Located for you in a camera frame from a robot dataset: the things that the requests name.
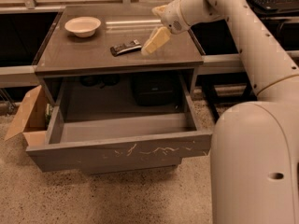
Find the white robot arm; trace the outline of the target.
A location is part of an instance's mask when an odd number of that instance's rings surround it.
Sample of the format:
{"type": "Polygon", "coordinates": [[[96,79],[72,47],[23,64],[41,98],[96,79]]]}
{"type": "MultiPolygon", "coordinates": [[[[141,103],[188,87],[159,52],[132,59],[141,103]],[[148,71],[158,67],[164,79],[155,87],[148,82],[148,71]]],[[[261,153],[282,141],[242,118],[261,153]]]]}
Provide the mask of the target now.
{"type": "Polygon", "coordinates": [[[142,51],[201,22],[224,20],[257,99],[216,122],[210,149],[213,224],[299,224],[299,69],[246,0],[175,0],[142,51]]]}

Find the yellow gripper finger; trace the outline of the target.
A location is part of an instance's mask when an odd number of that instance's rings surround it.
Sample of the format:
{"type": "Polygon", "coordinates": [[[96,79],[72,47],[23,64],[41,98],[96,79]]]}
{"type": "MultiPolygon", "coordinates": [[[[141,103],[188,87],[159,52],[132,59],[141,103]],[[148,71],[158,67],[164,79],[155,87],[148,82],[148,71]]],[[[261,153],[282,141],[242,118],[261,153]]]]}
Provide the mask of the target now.
{"type": "Polygon", "coordinates": [[[170,39],[171,33],[166,27],[156,27],[141,49],[143,55],[150,55],[170,39]]]}
{"type": "Polygon", "coordinates": [[[166,5],[162,5],[159,7],[154,7],[151,11],[155,16],[161,18],[164,14],[165,9],[166,9],[166,5]]]}

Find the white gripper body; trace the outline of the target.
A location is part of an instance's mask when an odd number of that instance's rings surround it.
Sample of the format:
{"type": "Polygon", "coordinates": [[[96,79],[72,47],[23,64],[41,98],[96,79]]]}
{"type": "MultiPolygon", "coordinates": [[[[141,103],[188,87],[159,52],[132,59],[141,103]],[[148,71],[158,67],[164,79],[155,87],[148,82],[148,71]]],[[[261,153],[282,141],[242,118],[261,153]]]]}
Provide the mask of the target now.
{"type": "Polygon", "coordinates": [[[174,0],[164,7],[161,22],[174,35],[190,29],[181,12],[181,0],[174,0]]]}

